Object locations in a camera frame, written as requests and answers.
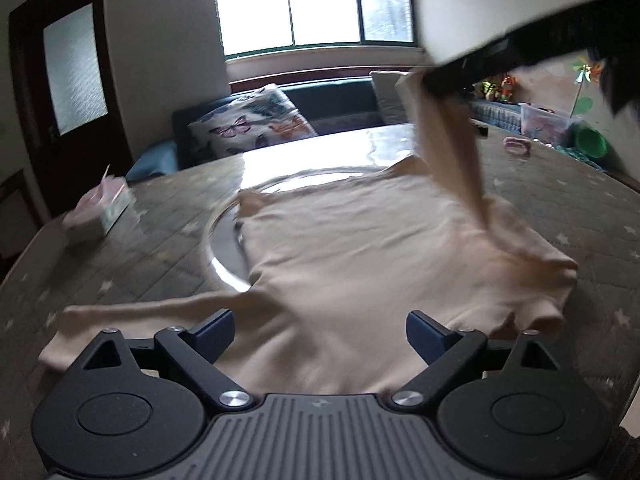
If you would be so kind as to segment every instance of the tissue box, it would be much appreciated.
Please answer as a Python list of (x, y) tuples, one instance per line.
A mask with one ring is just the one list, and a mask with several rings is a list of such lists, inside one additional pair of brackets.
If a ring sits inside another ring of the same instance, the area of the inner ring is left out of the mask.
[(69, 243), (77, 244), (86, 240), (95, 240), (97, 238), (104, 238), (116, 220), (120, 217), (122, 212), (126, 209), (129, 203), (133, 202), (133, 195), (129, 191), (129, 187), (124, 179), (113, 179), (118, 182), (117, 191), (113, 195), (113, 198), (106, 201), (101, 201), (99, 204), (100, 211), (91, 218), (85, 218), (78, 222), (72, 222), (63, 220), (63, 226), (65, 227), (66, 235)]

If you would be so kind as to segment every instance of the window frame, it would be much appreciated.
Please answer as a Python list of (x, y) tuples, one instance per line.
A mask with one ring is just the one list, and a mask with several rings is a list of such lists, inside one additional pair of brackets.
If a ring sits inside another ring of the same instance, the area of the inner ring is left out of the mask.
[[(222, 50), (224, 52), (225, 43), (222, 38), (222, 28), (220, 27), (220, 15), (218, 12), (218, 0), (215, 0), (216, 3), (216, 16), (218, 17), (218, 36), (220, 37), (220, 44), (222, 45)], [(296, 37), (293, 31), (293, 17), (291, 13), (291, 0), (287, 0), (289, 4), (289, 23), (291, 26), (291, 39), (293, 44), (287, 46), (274, 46), (271, 48), (262, 48), (259, 50), (248, 50), (246, 52), (238, 52), (236, 54), (228, 54), (225, 55), (225, 60), (229, 59), (238, 59), (241, 57), (248, 56), (258, 56), (260, 54), (270, 54), (273, 52), (286, 52), (288, 50), (304, 50), (306, 48), (321, 48), (324, 46), (406, 46), (406, 47), (418, 47), (417, 41), (417, 30), (415, 25), (415, 0), (409, 0), (409, 6), (411, 7), (411, 41), (380, 41), (380, 40), (366, 40), (364, 33), (364, 18), (362, 13), (362, 0), (356, 0), (356, 8), (358, 12), (358, 32), (360, 35), (359, 41), (342, 41), (337, 43), (304, 43), (304, 44), (296, 44)]]

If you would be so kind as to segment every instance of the sofa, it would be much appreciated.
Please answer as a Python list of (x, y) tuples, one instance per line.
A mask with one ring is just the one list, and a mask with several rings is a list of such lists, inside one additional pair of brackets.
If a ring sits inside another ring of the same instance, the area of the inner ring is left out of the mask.
[[(318, 135), (384, 125), (370, 76), (293, 83), (279, 88)], [(189, 124), (248, 93), (238, 92), (175, 111), (171, 116), (174, 138), (150, 146), (127, 173), (127, 181), (138, 182), (209, 162), (211, 159), (193, 155)]]

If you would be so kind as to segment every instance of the ribbed gray plate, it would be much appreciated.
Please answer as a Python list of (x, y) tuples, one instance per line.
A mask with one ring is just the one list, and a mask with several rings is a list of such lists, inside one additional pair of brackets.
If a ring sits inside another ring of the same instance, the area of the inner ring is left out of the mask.
[[(479, 480), (417, 415), (373, 395), (270, 395), (247, 413), (219, 416), (203, 442), (150, 480)], [(591, 477), (581, 476), (580, 480)]]

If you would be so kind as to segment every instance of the butterfly print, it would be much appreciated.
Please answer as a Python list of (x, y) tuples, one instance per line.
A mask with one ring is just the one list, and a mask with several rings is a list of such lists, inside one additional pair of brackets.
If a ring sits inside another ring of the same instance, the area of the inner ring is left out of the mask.
[(201, 118), (198, 119), (199, 123), (206, 123), (215, 115), (220, 115), (222, 112), (226, 112), (229, 110), (229, 105), (222, 105), (221, 107), (216, 108), (215, 110), (210, 111), (207, 114), (204, 114)]
[(191, 153), (193, 153), (193, 156), (196, 158), (196, 160), (201, 162), (209, 161), (216, 158), (213, 154), (213, 149), (211, 148), (210, 141), (207, 142), (204, 146), (194, 145)]
[(227, 128), (212, 128), (210, 134), (219, 135), (228, 139), (235, 137), (237, 134), (245, 134), (251, 129), (251, 125), (246, 121), (246, 116), (240, 116), (231, 126)]
[(276, 96), (270, 96), (269, 100), (262, 103), (248, 104), (244, 106), (247, 110), (252, 111), (254, 114), (262, 115), (268, 119), (273, 119), (284, 115), (289, 110), (286, 106), (282, 105), (282, 102)]
[(267, 140), (267, 137), (265, 137), (264, 134), (260, 134), (257, 137), (255, 137), (256, 150), (258, 148), (266, 148), (268, 145), (269, 145), (269, 141)]
[(307, 133), (308, 128), (304, 121), (295, 116), (290, 123), (283, 122), (281, 124), (270, 124), (270, 129), (276, 132), (283, 140), (293, 140), (293, 135), (297, 132)]
[(263, 86), (262, 88), (255, 90), (253, 92), (251, 92), (250, 94), (247, 95), (241, 95), (238, 99), (236, 99), (236, 101), (240, 102), (240, 101), (248, 101), (249, 99), (253, 99), (254, 97), (256, 97), (257, 95), (260, 95), (261, 93), (263, 93), (265, 90), (267, 89), (266, 86)]

